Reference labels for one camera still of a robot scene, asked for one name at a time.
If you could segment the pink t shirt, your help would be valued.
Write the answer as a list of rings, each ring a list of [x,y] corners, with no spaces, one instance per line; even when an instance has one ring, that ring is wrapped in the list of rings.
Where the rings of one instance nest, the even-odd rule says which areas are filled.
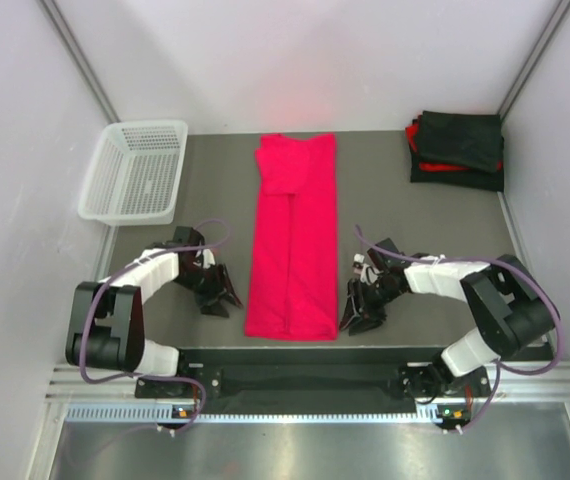
[[[338,336],[337,141],[264,135],[249,297],[249,337],[294,342]]]

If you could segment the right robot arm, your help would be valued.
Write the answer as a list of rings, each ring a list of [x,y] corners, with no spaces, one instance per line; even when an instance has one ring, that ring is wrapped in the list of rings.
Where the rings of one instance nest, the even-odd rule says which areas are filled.
[[[337,307],[334,247],[314,254],[291,240],[255,241],[244,332],[281,341],[330,341],[382,326],[386,308],[404,295],[465,303],[474,327],[416,374],[403,372],[404,393],[421,404],[463,389],[469,374],[500,362],[554,329],[559,312],[519,259],[457,259],[397,250],[390,239],[352,260],[344,309]]]

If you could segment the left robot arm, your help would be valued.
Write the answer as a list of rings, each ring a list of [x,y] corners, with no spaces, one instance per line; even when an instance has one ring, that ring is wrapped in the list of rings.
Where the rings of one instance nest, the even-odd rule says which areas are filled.
[[[207,243],[198,227],[179,226],[171,240],[145,248],[121,270],[80,283],[73,295],[66,361],[81,378],[98,385],[121,378],[157,382],[170,396],[199,389],[181,366],[181,351],[149,340],[144,304],[165,285],[191,292],[199,312],[227,318],[226,304],[242,308],[227,266],[216,259],[222,243]]]

